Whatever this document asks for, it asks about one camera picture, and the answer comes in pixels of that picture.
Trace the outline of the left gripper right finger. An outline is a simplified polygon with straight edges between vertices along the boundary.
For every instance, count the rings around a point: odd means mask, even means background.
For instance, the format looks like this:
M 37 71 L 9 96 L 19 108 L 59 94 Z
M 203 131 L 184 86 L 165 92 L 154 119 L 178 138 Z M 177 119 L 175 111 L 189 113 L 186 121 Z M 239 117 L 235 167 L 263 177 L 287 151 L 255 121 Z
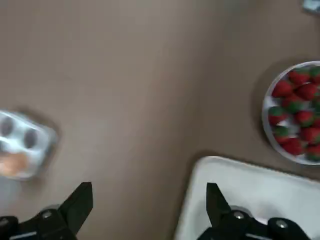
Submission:
M 294 221 L 272 217 L 266 224 L 242 210 L 232 210 L 216 183 L 206 185 L 206 212 L 211 223 L 201 240 L 309 240 Z

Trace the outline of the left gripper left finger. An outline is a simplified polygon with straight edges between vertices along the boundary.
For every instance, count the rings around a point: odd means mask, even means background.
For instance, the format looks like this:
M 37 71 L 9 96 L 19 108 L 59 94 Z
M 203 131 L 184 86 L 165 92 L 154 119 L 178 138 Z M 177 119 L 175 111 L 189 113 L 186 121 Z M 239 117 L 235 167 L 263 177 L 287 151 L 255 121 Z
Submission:
M 82 182 L 57 208 L 40 211 L 27 221 L 13 215 L 0 217 L 2 240 L 76 240 L 93 209 L 92 183 Z

